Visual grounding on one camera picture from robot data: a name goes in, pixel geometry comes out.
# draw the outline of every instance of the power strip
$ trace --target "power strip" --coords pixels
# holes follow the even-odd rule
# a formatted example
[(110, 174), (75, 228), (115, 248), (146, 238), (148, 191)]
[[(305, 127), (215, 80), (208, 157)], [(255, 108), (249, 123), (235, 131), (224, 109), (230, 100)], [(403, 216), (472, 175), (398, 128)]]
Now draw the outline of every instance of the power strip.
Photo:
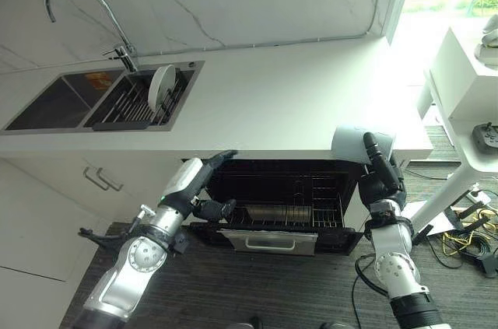
[(484, 205), (487, 205), (491, 202), (489, 195), (483, 191), (479, 191), (479, 183), (472, 185), (472, 188), (469, 190), (470, 192), (467, 193), (467, 198), (470, 199), (472, 203), (482, 202)]

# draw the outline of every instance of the cabinet handle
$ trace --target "cabinet handle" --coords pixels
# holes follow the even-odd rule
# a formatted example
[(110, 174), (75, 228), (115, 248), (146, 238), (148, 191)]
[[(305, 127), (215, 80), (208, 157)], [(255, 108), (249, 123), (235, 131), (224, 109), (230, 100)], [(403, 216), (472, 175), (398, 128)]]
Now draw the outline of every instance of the cabinet handle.
[(104, 176), (102, 176), (102, 167), (96, 171), (96, 176), (99, 179), (101, 179), (104, 183), (106, 183), (108, 187), (112, 187), (115, 191), (120, 191), (124, 186), (124, 184), (116, 186), (111, 180), (108, 180)]
[(90, 167), (86, 167), (83, 171), (83, 177), (85, 177), (88, 181), (91, 181), (92, 183), (94, 183), (96, 186), (98, 186), (100, 189), (102, 189), (103, 191), (108, 191), (109, 190), (109, 184), (107, 184), (106, 181), (103, 180), (103, 182), (105, 184), (107, 184), (107, 186), (103, 186), (101, 183), (99, 183), (97, 180), (94, 180), (91, 176), (88, 176), (88, 171), (89, 171)]

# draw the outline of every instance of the open dishwasher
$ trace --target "open dishwasher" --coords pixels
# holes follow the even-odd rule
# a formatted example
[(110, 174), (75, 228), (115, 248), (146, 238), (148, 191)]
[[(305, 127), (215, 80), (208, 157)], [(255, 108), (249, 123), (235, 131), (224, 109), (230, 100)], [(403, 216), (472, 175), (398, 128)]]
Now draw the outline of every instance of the open dishwasher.
[(193, 222), (206, 243), (237, 251), (313, 255), (349, 252), (362, 233), (344, 227), (361, 166), (338, 160), (232, 159), (207, 191), (237, 206), (226, 223)]

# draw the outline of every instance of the table leg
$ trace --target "table leg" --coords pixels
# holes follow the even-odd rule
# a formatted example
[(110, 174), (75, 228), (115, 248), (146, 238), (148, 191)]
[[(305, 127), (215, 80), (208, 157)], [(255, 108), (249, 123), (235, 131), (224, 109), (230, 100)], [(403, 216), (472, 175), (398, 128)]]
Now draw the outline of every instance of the table leg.
[(420, 96), (417, 100), (417, 110), (420, 115), (420, 119), (423, 119), (427, 111), (430, 108), (430, 105), (433, 103), (433, 96), (430, 92), (429, 81), (424, 82), (422, 92), (420, 92)]
[(462, 163), (444, 185), (412, 216), (415, 234), (455, 202), (483, 175), (483, 173)]

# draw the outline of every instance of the stainless steel sink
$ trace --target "stainless steel sink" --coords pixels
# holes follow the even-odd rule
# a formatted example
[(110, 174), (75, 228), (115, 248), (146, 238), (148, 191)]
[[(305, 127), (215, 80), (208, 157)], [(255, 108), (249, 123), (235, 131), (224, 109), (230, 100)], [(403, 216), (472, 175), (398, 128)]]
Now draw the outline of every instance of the stainless steel sink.
[(57, 77), (24, 108), (2, 134), (62, 131), (169, 131), (204, 62), (176, 63), (177, 77), (158, 111), (149, 108), (148, 94), (155, 71), (149, 66), (128, 73), (95, 70)]
[(77, 128), (122, 72), (106, 70), (61, 75), (6, 130)]

